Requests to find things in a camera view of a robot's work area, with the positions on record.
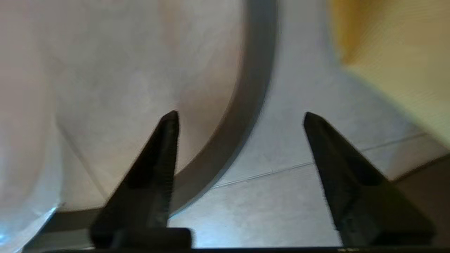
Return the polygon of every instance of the tiled floor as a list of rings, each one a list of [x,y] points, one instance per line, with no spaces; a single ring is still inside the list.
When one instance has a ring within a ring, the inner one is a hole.
[[[171,220],[171,226],[194,228],[198,247],[339,244],[303,133],[306,111],[326,118],[390,179],[448,153],[376,92],[339,68],[329,42],[326,0],[280,1],[279,28],[273,80],[249,140],[215,188]],[[77,96],[75,88],[67,92]],[[122,102],[132,103],[144,94],[135,90]],[[102,94],[96,98],[98,106],[113,103],[109,95],[118,97],[116,93]],[[84,104],[83,100],[73,102]],[[89,110],[81,113],[74,105],[66,107],[73,115],[98,121],[90,118],[95,114]],[[102,185],[109,180],[108,174],[98,171],[108,168],[87,158],[92,146],[82,143],[98,140],[109,146],[114,139],[99,135],[101,125],[77,132],[71,127],[72,120],[60,117],[59,122],[63,132],[70,133],[65,135],[64,208],[97,207],[114,184]],[[121,118],[111,121],[120,123]]]

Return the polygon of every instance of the grout line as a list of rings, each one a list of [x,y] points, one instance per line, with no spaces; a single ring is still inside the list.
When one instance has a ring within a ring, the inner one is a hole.
[[[427,134],[426,133],[420,133],[420,134],[416,134],[416,135],[413,135],[413,136],[405,137],[405,138],[402,138],[402,139],[392,140],[392,141],[389,141],[389,142],[386,142],[386,143],[383,143],[383,144],[380,144],[380,145],[377,145],[377,146],[361,149],[360,152],[363,153],[365,151],[369,151],[369,150],[372,150],[372,149],[379,149],[379,148],[386,147],[386,146],[389,146],[389,145],[393,145],[393,144],[396,144],[396,143],[409,141],[409,140],[414,140],[416,138],[419,138],[419,137],[422,137],[422,136],[425,136],[425,135],[427,135]],[[279,173],[279,172],[284,172],[284,171],[288,171],[288,170],[292,170],[292,169],[306,167],[306,166],[311,165],[311,164],[314,164],[314,162],[301,163],[301,164],[298,164],[298,165],[294,165],[292,167],[282,168],[282,169],[277,170],[277,171],[267,172],[267,173],[259,174],[259,175],[256,175],[256,176],[251,176],[251,177],[248,177],[248,178],[245,178],[245,179],[239,179],[239,180],[235,180],[235,181],[232,181],[232,182],[218,184],[218,185],[215,185],[215,186],[211,187],[211,189],[216,189],[216,188],[220,188],[220,187],[223,187],[223,186],[234,185],[234,184],[246,182],[246,181],[249,181],[249,180],[252,180],[252,179],[257,179],[257,178],[261,178],[261,177],[265,177],[265,176],[270,176],[270,175],[273,175],[273,174],[276,174],[276,173]]]
[[[79,149],[76,147],[75,143],[73,143],[72,139],[70,138],[70,135],[64,130],[62,126],[57,124],[59,131],[61,132],[61,135],[66,140],[69,147],[72,149],[76,157],[80,160],[81,164],[83,165],[84,170],[88,174],[89,178],[92,180],[93,184],[99,190],[100,194],[107,200],[109,198],[109,194],[106,193],[105,189],[100,184],[100,181],[97,179],[95,174],[92,172],[88,162],[84,159]]]

